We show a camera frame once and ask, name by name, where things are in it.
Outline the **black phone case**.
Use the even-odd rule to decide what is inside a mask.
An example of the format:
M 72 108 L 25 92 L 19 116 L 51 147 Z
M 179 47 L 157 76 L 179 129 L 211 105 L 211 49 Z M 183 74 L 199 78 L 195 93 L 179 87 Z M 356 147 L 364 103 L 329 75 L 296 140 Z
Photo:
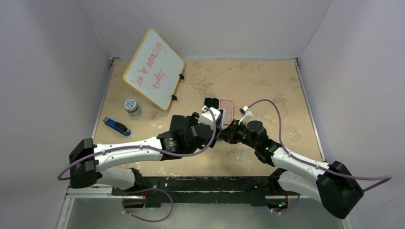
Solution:
M 219 108 L 219 99 L 218 98 L 212 98 L 212 97 L 206 97 L 204 99 L 204 105 L 211 108 L 218 109 Z

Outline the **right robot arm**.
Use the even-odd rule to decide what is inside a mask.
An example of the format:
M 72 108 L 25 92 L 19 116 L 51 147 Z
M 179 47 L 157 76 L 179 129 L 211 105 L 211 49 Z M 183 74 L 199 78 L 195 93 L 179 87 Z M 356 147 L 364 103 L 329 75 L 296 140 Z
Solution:
M 364 196 L 343 163 L 329 164 L 286 152 L 280 143 L 268 137 L 260 121 L 244 125 L 234 120 L 219 137 L 229 144 L 241 143 L 252 148 L 259 161 L 276 168 L 277 176 L 268 181 L 274 194 L 285 190 L 310 197 L 339 219 L 345 219 Z

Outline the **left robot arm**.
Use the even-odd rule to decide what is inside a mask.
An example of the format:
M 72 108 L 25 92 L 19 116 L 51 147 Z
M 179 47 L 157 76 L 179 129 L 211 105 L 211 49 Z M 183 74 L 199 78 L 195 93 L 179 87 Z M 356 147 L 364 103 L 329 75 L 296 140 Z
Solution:
M 222 114 L 211 108 L 202 114 L 172 118 L 170 131 L 146 140 L 123 144 L 94 144 L 92 138 L 81 140 L 69 155 L 71 188 L 104 184 L 137 195 L 142 190 L 142 176 L 137 169 L 119 165 L 164 161 L 196 156 L 213 147 L 220 133 Z

